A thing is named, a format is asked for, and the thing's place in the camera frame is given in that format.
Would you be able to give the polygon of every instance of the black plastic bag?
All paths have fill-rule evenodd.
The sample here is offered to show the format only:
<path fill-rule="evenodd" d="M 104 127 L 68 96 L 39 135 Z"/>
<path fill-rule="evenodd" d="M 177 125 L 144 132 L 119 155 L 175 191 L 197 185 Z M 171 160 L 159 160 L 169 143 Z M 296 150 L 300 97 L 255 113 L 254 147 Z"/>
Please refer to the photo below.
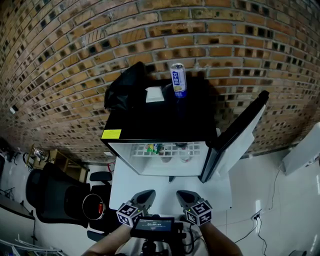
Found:
<path fill-rule="evenodd" d="M 108 110 L 128 111 L 144 95 L 146 68 L 138 62 L 124 71 L 106 90 L 104 108 Z"/>

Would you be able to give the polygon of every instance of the chair backrest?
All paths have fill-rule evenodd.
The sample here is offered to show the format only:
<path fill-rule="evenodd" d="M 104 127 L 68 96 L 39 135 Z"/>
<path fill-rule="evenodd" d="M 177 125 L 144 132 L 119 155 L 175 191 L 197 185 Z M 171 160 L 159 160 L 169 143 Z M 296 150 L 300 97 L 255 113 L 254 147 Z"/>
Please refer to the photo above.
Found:
<path fill-rule="evenodd" d="M 82 202 L 90 193 L 90 184 L 71 178 L 53 163 L 47 163 L 43 170 L 34 169 L 30 173 L 25 193 L 41 222 L 88 227 Z"/>

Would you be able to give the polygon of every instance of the refrigerator shelf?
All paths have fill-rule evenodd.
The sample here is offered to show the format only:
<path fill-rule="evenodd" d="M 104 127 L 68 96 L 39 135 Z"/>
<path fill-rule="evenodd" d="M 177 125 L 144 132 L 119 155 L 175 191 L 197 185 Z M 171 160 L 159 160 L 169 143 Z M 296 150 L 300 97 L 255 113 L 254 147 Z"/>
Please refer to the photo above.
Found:
<path fill-rule="evenodd" d="M 131 156 L 133 157 L 174 157 L 184 156 L 187 153 L 191 157 L 198 156 L 201 153 L 200 142 L 188 142 L 187 150 L 183 150 L 176 146 L 175 143 L 162 143 L 164 148 L 163 154 L 155 154 L 154 152 L 147 152 L 147 143 L 135 143 L 132 145 Z"/>

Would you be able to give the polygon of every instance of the yellow label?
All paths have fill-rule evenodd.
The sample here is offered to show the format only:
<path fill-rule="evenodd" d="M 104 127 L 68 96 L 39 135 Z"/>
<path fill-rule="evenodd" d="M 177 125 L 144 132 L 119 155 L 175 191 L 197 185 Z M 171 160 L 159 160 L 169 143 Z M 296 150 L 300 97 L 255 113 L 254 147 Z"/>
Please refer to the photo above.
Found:
<path fill-rule="evenodd" d="M 104 130 L 101 139 L 119 139 L 121 130 Z"/>

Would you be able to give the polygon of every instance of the red object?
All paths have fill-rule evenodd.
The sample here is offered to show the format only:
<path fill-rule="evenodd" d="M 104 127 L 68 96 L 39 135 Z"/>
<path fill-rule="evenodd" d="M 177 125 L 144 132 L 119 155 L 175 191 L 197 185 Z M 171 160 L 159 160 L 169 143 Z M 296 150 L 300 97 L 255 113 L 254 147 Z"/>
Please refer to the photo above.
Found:
<path fill-rule="evenodd" d="M 99 203 L 99 208 L 98 208 L 99 214 L 102 214 L 103 211 L 104 211 L 104 205 L 102 203 Z"/>

